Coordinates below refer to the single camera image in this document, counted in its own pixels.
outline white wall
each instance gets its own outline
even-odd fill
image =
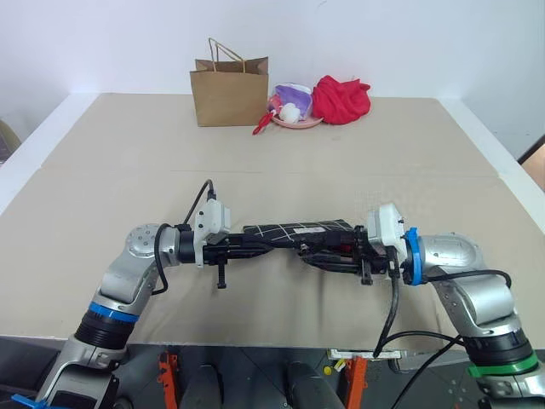
[[[189,93],[212,36],[269,55],[271,84],[464,98],[517,156],[545,131],[544,16],[543,0],[0,0],[0,118],[33,128],[71,91]]]

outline table surface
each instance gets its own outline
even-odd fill
[[[539,300],[545,236],[456,122],[433,99],[374,98],[359,121],[310,130],[271,124],[199,128],[190,95],[101,95],[0,216],[0,332],[73,333],[126,234],[178,222],[212,178],[245,224],[344,218],[394,202],[420,233],[474,238],[491,268],[508,271],[525,331],[545,347]],[[200,343],[372,349],[390,303],[387,281],[309,267],[289,251],[216,269],[167,271],[130,338]],[[402,286],[392,331],[453,333],[431,286]],[[393,349],[439,343],[408,337]]]

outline black screw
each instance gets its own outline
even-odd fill
[[[225,264],[220,262],[218,264],[218,290],[224,288],[227,288],[227,284],[225,283]]]

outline paper bag handle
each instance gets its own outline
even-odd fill
[[[214,43],[215,45],[215,58],[214,58],[214,48],[212,46],[212,43]],[[218,43],[212,37],[208,37],[208,45],[210,46],[210,53],[212,54],[212,66],[214,67],[214,72],[217,72],[215,63],[220,62],[220,50],[221,50],[231,60],[242,62],[242,72],[246,73],[246,61],[244,61],[244,58],[242,58],[240,55],[235,53],[233,50],[228,49],[225,45]]]

